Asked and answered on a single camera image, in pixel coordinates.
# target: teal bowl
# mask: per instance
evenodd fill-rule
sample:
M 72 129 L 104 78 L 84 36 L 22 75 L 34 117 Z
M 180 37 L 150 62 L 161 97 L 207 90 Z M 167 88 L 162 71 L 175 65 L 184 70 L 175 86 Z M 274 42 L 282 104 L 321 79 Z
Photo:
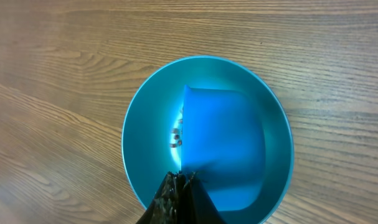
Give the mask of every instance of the teal bowl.
M 288 189 L 294 165 L 290 124 L 271 89 L 249 69 L 213 56 L 186 57 L 154 72 L 133 97 L 122 131 L 122 156 L 133 192 L 147 208 L 168 171 L 181 170 L 181 149 L 172 130 L 181 126 L 184 86 L 233 90 L 257 111 L 265 138 L 265 173 L 257 199 L 221 211 L 226 223 L 263 223 Z

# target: table surface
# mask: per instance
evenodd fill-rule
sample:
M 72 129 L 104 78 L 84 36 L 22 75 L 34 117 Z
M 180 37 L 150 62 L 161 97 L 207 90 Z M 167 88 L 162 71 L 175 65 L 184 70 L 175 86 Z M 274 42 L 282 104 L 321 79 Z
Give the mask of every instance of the table surface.
M 199 54 L 288 115 L 294 174 L 267 223 L 378 223 L 378 0 L 0 0 L 0 223 L 135 223 L 126 109 Z

